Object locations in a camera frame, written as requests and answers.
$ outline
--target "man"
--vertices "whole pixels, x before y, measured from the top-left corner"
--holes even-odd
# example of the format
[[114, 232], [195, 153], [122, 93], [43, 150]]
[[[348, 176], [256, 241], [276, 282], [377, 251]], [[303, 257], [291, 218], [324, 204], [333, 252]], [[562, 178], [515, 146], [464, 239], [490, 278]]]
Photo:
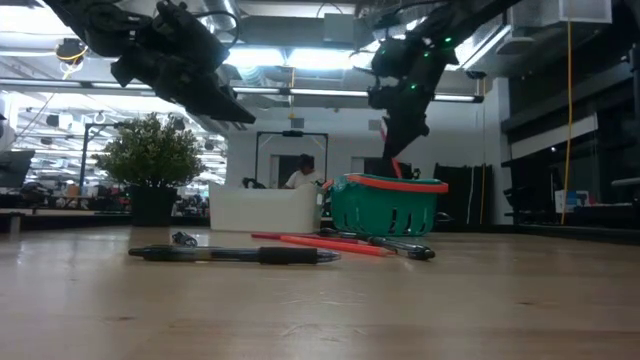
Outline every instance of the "man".
[[314, 167], [313, 156], [307, 154], [300, 155], [300, 159], [298, 160], [299, 170], [291, 175], [287, 183], [284, 184], [284, 188], [297, 189], [304, 184], [315, 184], [316, 181], [324, 182], [322, 174], [317, 172]]

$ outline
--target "green leaves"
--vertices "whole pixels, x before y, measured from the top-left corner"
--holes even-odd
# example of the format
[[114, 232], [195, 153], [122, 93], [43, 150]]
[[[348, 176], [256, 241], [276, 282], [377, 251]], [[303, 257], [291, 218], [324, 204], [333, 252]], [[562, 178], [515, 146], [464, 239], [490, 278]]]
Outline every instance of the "green leaves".
[[120, 137], [107, 144], [105, 155], [93, 155], [96, 166], [106, 170], [116, 181], [149, 187], [173, 187], [190, 183], [205, 171], [198, 158], [200, 148], [189, 131], [178, 131], [176, 120], [169, 116], [162, 126], [158, 115], [126, 121], [118, 131]]

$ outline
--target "red marker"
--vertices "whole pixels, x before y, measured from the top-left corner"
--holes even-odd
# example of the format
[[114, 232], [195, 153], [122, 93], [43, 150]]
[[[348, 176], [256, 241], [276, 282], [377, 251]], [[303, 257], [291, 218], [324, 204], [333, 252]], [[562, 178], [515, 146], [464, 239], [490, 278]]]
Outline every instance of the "red marker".
[[292, 234], [278, 234], [278, 233], [255, 233], [255, 234], [251, 234], [251, 237], [254, 239], [270, 239], [270, 240], [280, 240], [281, 237], [283, 236], [296, 236], [296, 237], [302, 237], [305, 239], [317, 239], [317, 240], [324, 240], [324, 241], [333, 241], [333, 242], [339, 242], [339, 243], [346, 243], [346, 244], [358, 244], [358, 239], [349, 239], [349, 238], [340, 238], [340, 237], [323, 237], [323, 236], [318, 236], [318, 235], [292, 235]]
[[365, 255], [374, 255], [374, 256], [387, 256], [395, 254], [393, 251], [387, 250], [385, 248], [369, 246], [369, 245], [357, 245], [357, 244], [344, 244], [338, 243], [334, 241], [326, 241], [319, 239], [308, 239], [299, 236], [286, 236], [283, 235], [280, 237], [280, 241], [296, 244], [296, 245], [304, 245], [304, 246], [312, 246], [323, 249], [332, 249], [338, 251], [346, 251], [357, 254], [365, 254]]

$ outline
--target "white container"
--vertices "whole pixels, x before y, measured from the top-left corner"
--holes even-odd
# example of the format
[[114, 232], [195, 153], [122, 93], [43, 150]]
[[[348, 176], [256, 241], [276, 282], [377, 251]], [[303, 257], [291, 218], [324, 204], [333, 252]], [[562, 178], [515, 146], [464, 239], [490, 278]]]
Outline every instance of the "white container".
[[244, 189], [209, 184], [211, 229], [307, 234], [320, 229], [320, 188]]

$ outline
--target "potted plant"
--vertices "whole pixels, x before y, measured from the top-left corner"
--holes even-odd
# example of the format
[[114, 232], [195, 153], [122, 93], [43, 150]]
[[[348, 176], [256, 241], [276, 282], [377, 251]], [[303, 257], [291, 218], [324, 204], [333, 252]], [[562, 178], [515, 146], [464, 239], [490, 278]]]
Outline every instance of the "potted plant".
[[169, 226], [176, 186], [183, 186], [206, 168], [191, 131], [180, 131], [180, 117], [169, 116], [162, 125], [156, 113], [118, 126], [120, 137], [93, 155], [96, 166], [110, 177], [131, 186], [134, 226]]

